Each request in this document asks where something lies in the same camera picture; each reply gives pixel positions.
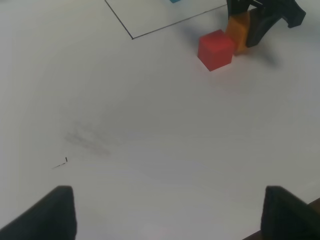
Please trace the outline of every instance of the red cube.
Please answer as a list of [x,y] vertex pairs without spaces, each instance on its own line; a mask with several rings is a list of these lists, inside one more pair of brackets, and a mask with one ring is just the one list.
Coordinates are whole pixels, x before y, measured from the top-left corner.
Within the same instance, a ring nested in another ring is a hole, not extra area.
[[199,38],[198,58],[209,71],[231,63],[235,43],[222,30]]

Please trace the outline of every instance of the black object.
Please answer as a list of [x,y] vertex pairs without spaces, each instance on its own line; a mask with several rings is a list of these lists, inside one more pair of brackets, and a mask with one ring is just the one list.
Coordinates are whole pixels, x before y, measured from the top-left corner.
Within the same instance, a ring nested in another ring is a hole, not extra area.
[[75,240],[73,189],[58,186],[0,230],[0,240]]
[[256,46],[281,18],[288,23],[288,28],[294,28],[300,26],[306,16],[295,0],[227,0],[226,3],[228,16],[244,13],[250,5],[256,7],[250,11],[248,48]]
[[263,240],[320,240],[320,215],[280,186],[265,190]]

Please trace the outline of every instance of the black line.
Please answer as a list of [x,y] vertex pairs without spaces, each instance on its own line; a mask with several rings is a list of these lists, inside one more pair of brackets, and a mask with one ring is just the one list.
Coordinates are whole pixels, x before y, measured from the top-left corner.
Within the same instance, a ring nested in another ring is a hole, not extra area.
[[115,17],[119,20],[119,22],[121,23],[122,27],[126,30],[126,32],[129,34],[129,36],[131,37],[131,39],[134,39],[132,37],[132,35],[130,34],[130,32],[128,31],[128,29],[126,28],[126,26],[122,23],[122,21],[120,20],[120,18],[118,17],[118,15],[115,13],[115,11],[112,9],[112,7],[110,6],[110,4],[107,2],[107,0],[104,0],[105,3],[108,5],[108,7],[111,9],[111,11],[113,12],[113,14],[115,15]]
[[60,166],[62,166],[63,164],[66,164],[66,162],[64,162],[64,163],[62,163],[62,164],[60,164],[60,165],[58,165],[58,166],[55,166],[55,167],[53,167],[52,169],[55,169],[55,168],[57,168],[57,167],[60,167]]
[[173,25],[176,25],[176,24],[179,24],[179,23],[181,23],[181,22],[187,21],[187,20],[189,20],[189,19],[192,19],[192,18],[194,18],[194,17],[200,16],[200,15],[202,15],[202,14],[206,14],[206,13],[208,13],[208,12],[211,12],[211,11],[215,10],[215,9],[222,8],[222,7],[226,6],[226,5],[227,5],[227,4],[222,5],[222,6],[215,7],[215,8],[213,8],[213,9],[211,9],[211,10],[204,11],[204,12],[199,13],[199,14],[197,14],[197,15],[194,15],[194,16],[188,17],[188,18],[186,18],[186,19],[183,19],[183,20],[177,21],[177,22],[172,23],[172,24],[167,25],[167,26],[160,27],[160,28],[158,28],[158,29],[156,29],[156,30],[149,31],[149,32],[144,33],[144,34],[139,35],[139,36],[135,36],[135,37],[132,37],[131,35],[130,35],[130,36],[131,36],[132,40],[133,40],[133,39],[137,39],[137,38],[143,37],[143,36],[145,36],[145,35],[152,34],[152,33],[156,32],[156,31],[159,31],[159,30],[165,29],[165,28],[167,28],[167,27],[171,27],[171,26],[173,26]]

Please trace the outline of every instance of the white table surface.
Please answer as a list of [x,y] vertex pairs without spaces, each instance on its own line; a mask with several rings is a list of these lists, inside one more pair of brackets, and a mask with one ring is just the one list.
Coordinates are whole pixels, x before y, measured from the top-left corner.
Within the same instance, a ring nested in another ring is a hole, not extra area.
[[0,226],[57,185],[77,240],[241,240],[267,185],[319,198],[320,3],[299,4],[209,72],[226,7],[131,40],[103,0],[1,1]]

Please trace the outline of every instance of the wooden block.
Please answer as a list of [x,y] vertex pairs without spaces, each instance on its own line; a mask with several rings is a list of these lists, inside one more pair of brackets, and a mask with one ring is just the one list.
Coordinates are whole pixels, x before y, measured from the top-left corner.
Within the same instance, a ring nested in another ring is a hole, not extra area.
[[243,53],[247,49],[246,41],[249,28],[250,14],[248,11],[229,17],[225,34],[234,41],[234,54]]
[[198,58],[209,71],[213,71],[232,61],[234,42],[222,30],[200,37]]

